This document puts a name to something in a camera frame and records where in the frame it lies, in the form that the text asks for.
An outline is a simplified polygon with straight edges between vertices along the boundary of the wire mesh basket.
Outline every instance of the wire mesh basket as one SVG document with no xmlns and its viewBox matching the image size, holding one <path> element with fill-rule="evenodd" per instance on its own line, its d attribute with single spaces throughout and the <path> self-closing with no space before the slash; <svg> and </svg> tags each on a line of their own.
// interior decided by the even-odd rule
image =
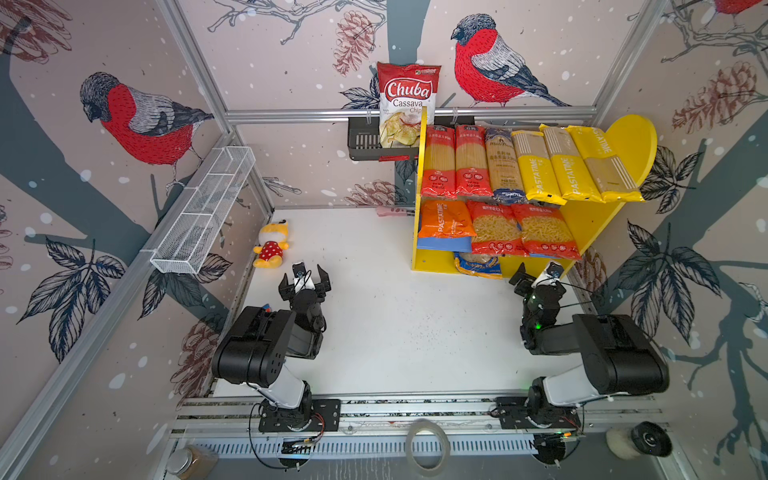
<svg viewBox="0 0 768 480">
<path fill-rule="evenodd" d="M 198 273 L 253 168 L 249 147 L 224 147 L 152 255 L 162 273 Z"/>
</svg>

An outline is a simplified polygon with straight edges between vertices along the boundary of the chips bag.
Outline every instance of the chips bag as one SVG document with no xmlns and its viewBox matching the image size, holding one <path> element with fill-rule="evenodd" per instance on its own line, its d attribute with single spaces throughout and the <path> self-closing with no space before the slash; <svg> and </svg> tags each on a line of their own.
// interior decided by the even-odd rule
<svg viewBox="0 0 768 480">
<path fill-rule="evenodd" d="M 440 67 L 392 65 L 379 62 L 379 143 L 409 147 L 419 141 L 422 108 L 427 124 L 435 121 L 435 97 Z"/>
</svg>

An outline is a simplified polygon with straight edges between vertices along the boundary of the yellow plush toy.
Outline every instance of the yellow plush toy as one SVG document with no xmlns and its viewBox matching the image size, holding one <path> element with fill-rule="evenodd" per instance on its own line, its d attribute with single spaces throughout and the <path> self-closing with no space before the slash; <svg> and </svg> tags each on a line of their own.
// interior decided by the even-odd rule
<svg viewBox="0 0 768 480">
<path fill-rule="evenodd" d="M 259 230 L 261 247 L 253 251 L 259 256 L 253 262 L 256 268 L 277 268 L 283 264 L 283 250 L 288 249 L 288 223 L 270 223 Z"/>
</svg>

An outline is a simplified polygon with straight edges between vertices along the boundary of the orange pasta package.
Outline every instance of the orange pasta package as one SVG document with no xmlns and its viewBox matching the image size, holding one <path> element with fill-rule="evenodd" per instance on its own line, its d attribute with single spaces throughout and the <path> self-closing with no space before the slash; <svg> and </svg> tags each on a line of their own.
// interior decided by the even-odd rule
<svg viewBox="0 0 768 480">
<path fill-rule="evenodd" d="M 460 200 L 424 200 L 421 221 L 419 238 L 460 238 L 476 235 L 469 210 Z"/>
</svg>

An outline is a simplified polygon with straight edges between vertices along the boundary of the glass jar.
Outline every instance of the glass jar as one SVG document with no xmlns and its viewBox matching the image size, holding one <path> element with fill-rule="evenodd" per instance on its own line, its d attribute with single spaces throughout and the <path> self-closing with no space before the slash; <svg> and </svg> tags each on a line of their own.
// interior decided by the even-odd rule
<svg viewBox="0 0 768 480">
<path fill-rule="evenodd" d="M 165 469 L 179 480 L 203 480 L 218 460 L 219 456 L 205 447 L 187 445 L 170 455 Z"/>
</svg>

